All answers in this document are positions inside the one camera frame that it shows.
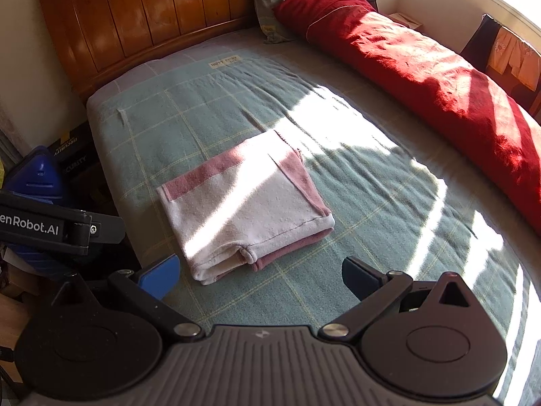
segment red blanket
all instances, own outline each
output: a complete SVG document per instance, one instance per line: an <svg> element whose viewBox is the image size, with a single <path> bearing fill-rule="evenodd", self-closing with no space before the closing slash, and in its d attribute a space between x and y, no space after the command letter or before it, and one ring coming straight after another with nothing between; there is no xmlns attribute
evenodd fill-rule
<svg viewBox="0 0 541 406"><path fill-rule="evenodd" d="M475 163L541 235L541 128L504 90L366 0L285 0L278 21L384 88Z"/></svg>

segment screw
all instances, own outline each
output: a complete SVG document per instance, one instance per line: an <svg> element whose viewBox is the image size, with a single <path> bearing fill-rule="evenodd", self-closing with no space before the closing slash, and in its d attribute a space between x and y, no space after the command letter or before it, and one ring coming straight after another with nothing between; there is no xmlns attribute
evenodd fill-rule
<svg viewBox="0 0 541 406"><path fill-rule="evenodd" d="M117 273L120 273L121 275L126 275L126 276L132 276L134 271L133 270L129 270L129 268L122 268L120 270L117 270L116 271Z"/></svg>
<svg viewBox="0 0 541 406"><path fill-rule="evenodd" d="M194 337L201 332L201 327L191 322L184 322L183 324L175 325L172 330L182 337Z"/></svg>
<svg viewBox="0 0 541 406"><path fill-rule="evenodd" d="M348 327L342 324L327 324L323 326L322 330L329 337L345 337L350 333Z"/></svg>

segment mattress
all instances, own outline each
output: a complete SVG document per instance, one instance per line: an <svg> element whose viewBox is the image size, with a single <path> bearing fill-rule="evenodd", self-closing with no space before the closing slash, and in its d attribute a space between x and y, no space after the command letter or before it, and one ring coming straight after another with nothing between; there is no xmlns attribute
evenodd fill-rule
<svg viewBox="0 0 541 406"><path fill-rule="evenodd" d="M145 63L87 105L107 182L143 265L180 253L156 188L277 127L299 142L334 232L260 272L203 287L183 268L165 302L213 324L308 324L358 301L345 256L436 280L461 274L505 338L505 406L541 396L541 241L469 161L360 75L304 42L263 44L258 29Z"/></svg>

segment wooden headboard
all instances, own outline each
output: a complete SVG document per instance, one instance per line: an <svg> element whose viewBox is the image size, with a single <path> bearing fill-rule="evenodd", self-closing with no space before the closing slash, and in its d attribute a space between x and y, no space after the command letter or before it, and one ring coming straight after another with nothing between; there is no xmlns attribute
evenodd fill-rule
<svg viewBox="0 0 541 406"><path fill-rule="evenodd" d="M253 0L40 0L74 91L85 102L136 65L255 23Z"/></svg>

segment bed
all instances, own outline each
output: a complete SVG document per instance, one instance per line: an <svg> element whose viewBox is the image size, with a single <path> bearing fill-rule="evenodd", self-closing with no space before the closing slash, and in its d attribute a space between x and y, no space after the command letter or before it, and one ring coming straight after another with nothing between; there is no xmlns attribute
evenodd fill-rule
<svg viewBox="0 0 541 406"><path fill-rule="evenodd" d="M179 253L156 188L286 127L336 219L323 241L203 287L184 268L165 301L213 324L319 328L356 304L354 254L416 279L459 272L506 340L495 395L541 396L541 240L472 164L353 70L302 41L264 44L252 0L40 0L143 265Z"/></svg>

